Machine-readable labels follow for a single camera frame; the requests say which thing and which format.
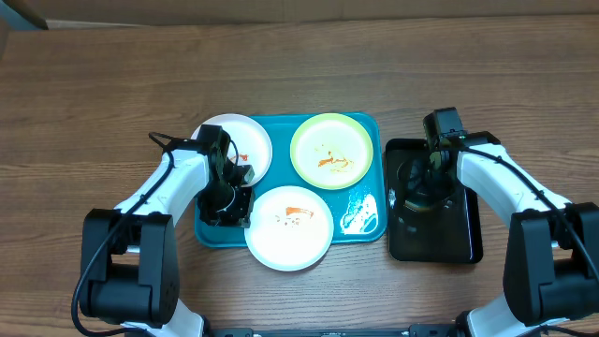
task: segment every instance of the light green plate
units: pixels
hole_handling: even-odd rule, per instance
[[[291,140],[291,163],[300,177],[335,190],[357,183],[373,162],[373,141],[351,117],[323,113],[299,126]]]

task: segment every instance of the plate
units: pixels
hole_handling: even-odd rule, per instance
[[[214,116],[202,124],[222,126],[237,145],[240,154],[238,165],[252,165],[254,179],[247,186],[256,184],[264,177],[272,161],[272,143],[262,125],[250,117],[235,113]],[[197,133],[199,126],[191,138],[197,138]],[[227,156],[235,162],[235,148],[232,145],[228,147]]]
[[[357,183],[373,162],[373,142],[364,126],[339,113],[319,114],[300,125],[290,152],[300,177],[328,190]]]
[[[245,241],[254,257],[277,271],[317,262],[333,239],[333,216],[316,193],[297,186],[271,189],[254,203]]]

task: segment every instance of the black tray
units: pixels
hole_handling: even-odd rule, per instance
[[[423,139],[392,139],[385,150],[389,252],[401,261],[476,263],[483,257],[476,193],[459,186],[430,211],[415,212],[401,200],[398,170],[407,159],[428,158]]]

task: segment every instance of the blue tray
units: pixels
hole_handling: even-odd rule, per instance
[[[333,243],[373,242],[387,229],[387,203],[383,175],[383,155],[378,124],[373,117],[362,112],[344,113],[358,121],[373,141],[373,163],[359,182],[341,190],[324,190],[306,183],[293,168],[289,147],[291,138],[300,125],[314,114],[251,116],[261,124],[272,142],[272,163],[264,178],[255,188],[256,199],[273,188],[285,185],[305,187],[316,192],[329,205],[335,223]],[[376,214],[370,214],[360,223],[355,216],[364,202],[376,203]],[[243,228],[211,227],[199,220],[196,205],[196,237],[211,248],[247,247]]]

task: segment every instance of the wooden table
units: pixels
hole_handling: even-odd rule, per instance
[[[226,112],[363,110],[385,144],[456,106],[541,183],[599,201],[599,17],[223,25],[11,33],[0,62],[0,334],[77,335],[81,223],[138,189],[160,151]],[[387,237],[316,268],[267,269],[177,227],[181,297],[215,327],[441,323],[502,291],[507,230],[481,202],[475,266],[398,262]],[[102,324],[86,321],[94,329]],[[599,319],[571,326],[598,330]]]

